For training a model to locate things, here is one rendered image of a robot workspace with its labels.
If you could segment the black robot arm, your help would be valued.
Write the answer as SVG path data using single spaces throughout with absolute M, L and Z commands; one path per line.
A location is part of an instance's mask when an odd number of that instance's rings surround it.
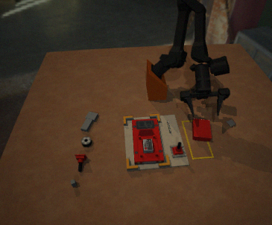
M 169 55 L 162 54 L 160 61 L 155 65 L 151 64 L 151 71 L 159 78 L 170 68 L 181 68 L 186 62 L 187 52 L 184 51 L 186 39 L 186 28 L 189 20 L 189 14 L 193 10 L 195 13 L 194 21 L 194 44 L 192 46 L 191 58 L 200 63 L 190 67 L 195 72 L 195 79 L 200 76 L 224 75 L 230 73 L 230 66 L 227 57 L 223 56 L 218 59 L 208 57 L 206 46 L 206 8 L 198 0 L 177 0 L 178 19 L 174 35 L 174 43 L 169 51 Z M 206 64 L 203 64 L 205 62 Z

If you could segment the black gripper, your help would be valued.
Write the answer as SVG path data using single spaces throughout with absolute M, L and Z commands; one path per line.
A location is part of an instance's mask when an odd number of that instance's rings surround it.
M 189 90 L 180 92 L 180 100 L 189 105 L 189 109 L 194 117 L 194 111 L 191 98 L 217 96 L 217 115 L 219 115 L 222 102 L 230 95 L 228 88 L 218 89 L 218 91 L 211 90 L 209 76 L 200 76 L 195 79 L 196 92 L 190 93 Z M 209 94 L 209 95 L 207 95 Z

